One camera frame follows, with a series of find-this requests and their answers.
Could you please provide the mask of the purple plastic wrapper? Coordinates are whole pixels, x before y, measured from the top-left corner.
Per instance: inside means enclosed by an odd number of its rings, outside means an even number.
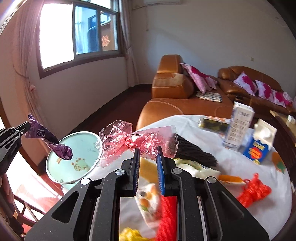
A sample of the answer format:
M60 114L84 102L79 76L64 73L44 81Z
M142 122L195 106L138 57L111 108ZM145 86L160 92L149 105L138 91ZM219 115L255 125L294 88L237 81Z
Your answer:
M72 149L60 144L59 140L46 127L41 125L31 113L28 114L30 129L26 132L26 138L40 138L50 150L63 160L71 160L73 157Z

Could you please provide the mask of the orange snack wrapper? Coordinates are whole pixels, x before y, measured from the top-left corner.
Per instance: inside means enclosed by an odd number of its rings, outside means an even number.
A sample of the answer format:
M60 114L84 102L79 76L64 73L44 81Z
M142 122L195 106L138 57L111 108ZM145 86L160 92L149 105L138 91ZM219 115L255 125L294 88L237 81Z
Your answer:
M219 175L218 180L227 185L245 185L245 181L238 176L230 176L230 175Z

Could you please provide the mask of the yellow printed plastic bag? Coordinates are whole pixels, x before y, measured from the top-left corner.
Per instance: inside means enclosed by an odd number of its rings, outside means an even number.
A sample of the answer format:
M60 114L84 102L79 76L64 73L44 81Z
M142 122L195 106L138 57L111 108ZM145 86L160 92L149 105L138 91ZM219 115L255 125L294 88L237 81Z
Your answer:
M205 167L195 161L184 160L184 159L174 159L175 164L178 168L181 168L188 173L190 173L195 178L200 178L205 180L207 177L215 177L218 178L221 174L220 171L214 170L209 167Z

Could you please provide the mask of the black foam net bundle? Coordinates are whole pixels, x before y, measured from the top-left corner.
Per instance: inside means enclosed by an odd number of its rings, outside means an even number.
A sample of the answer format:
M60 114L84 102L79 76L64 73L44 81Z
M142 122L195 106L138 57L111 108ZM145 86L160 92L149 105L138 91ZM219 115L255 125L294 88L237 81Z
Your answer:
M215 167L218 164L212 154L204 152L200 147L176 133L170 136L168 148L175 159L194 161L206 167Z

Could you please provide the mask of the yellow sponge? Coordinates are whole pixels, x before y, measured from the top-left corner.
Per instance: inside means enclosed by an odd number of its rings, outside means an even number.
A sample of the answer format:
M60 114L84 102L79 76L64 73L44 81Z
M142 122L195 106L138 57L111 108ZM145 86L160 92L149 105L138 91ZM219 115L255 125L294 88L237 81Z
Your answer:
M156 161L140 158L139 175L149 183L158 184L158 171Z

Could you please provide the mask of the pink cellophane wrapper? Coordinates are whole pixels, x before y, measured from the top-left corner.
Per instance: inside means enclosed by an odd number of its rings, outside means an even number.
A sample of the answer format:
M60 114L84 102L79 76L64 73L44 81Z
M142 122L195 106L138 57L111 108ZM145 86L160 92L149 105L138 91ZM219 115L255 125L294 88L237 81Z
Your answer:
M151 160L158 155L160 146L163 155L175 157L179 140L174 126L148 128L141 131L132 131L132 124L116 120L99 132L99 140L95 147L102 150L98 165L106 167L117 160L125 151L139 149L140 155Z

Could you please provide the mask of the yellow crumpled wrapper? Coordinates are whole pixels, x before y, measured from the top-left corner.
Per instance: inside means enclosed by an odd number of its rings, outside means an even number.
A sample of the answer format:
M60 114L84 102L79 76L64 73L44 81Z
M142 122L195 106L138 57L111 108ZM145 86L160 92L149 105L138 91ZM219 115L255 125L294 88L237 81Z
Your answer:
M154 240L154 238L149 239L146 237L142 237L142 235L138 230L134 230L129 227L125 228L119 234L119 241L151 241L151 240Z

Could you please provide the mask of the white printed tablecloth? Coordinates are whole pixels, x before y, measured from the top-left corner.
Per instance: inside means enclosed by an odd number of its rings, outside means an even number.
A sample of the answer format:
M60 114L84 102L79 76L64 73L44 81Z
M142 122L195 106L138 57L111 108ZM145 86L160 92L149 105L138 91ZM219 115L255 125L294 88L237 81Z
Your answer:
M247 210L263 226L272 240L287 222L292 209L292 188L287 169L282 173L275 168L272 162L274 148L260 165L250 161L240 152L225 148L220 135L198 127L200 118L199 115L174 115L140 128L139 131L175 126L173 130L178 135L216 158L218 165L215 169L221 174L251 180L253 175L258 173L259 180L271 188L271 193L263 200L253 203ZM103 168L96 166L86 177L91 180L104 178L108 173L120 168L123 160L132 157L133 153L126 151L110 165ZM157 229L147 226L134 198L121 199L120 232L126 227L138 230L142 237L155 238L156 236Z

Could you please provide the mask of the pink curtain left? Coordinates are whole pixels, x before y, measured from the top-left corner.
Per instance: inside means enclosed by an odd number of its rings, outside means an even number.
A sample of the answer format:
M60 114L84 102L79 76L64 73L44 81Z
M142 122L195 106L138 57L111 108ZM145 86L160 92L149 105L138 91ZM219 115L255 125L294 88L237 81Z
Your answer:
M32 114L39 123L47 125L36 87L29 77L30 56L43 3L26 1L17 11L11 57L16 77L16 93L22 112L25 117Z

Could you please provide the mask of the pink curtain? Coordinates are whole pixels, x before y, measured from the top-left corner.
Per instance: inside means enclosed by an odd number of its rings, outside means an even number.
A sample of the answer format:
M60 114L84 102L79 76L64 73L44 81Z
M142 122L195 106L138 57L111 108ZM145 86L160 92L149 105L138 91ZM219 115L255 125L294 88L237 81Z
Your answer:
M25 117L32 114L39 123L47 125L36 87L29 77L30 56L43 3L26 1L17 11L11 57L16 77L16 93L22 112Z
M132 1L119 0L120 25L123 34L126 73L129 87L139 85L136 62L132 47Z

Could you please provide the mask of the tall white milk carton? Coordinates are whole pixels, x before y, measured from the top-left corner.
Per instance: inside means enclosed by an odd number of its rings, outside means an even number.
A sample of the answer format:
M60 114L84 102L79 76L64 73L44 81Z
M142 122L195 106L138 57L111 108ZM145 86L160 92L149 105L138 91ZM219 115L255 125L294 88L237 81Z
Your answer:
M253 116L254 110L251 106L234 102L230 123L223 141L225 147L233 150L240 148Z

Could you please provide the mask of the orange leather chaise sofa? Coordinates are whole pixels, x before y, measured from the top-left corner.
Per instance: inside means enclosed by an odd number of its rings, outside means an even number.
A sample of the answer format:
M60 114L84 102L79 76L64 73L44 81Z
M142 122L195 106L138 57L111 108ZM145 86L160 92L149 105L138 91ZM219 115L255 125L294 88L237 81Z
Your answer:
M196 85L182 69L182 61L180 55L164 55L161 58L152 82L152 99L140 113L137 130L173 115L230 118L233 102L219 87L213 92L221 95L221 102L196 97Z

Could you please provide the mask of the small white box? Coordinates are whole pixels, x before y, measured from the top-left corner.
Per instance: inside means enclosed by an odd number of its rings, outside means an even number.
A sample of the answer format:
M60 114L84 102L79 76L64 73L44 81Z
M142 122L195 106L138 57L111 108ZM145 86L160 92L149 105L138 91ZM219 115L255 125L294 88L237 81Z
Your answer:
M296 123L295 118L292 115L289 114L288 117L287 117L286 124L287 125L295 125L295 123Z

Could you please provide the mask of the brown leather back sofa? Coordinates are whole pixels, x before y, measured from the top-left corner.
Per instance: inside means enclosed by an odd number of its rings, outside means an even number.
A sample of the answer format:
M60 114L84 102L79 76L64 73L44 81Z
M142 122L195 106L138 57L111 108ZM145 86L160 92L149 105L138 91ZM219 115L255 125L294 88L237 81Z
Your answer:
M219 87L232 102L251 106L258 118L268 118L270 111L295 115L290 96L272 77L245 66L221 68Z

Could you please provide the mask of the white air conditioner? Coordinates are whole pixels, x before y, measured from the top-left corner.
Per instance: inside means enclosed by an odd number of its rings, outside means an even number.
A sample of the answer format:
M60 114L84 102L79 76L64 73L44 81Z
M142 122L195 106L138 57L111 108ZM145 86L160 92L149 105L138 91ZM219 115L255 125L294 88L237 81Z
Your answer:
M149 6L153 4L180 4L181 0L143 0L144 4Z

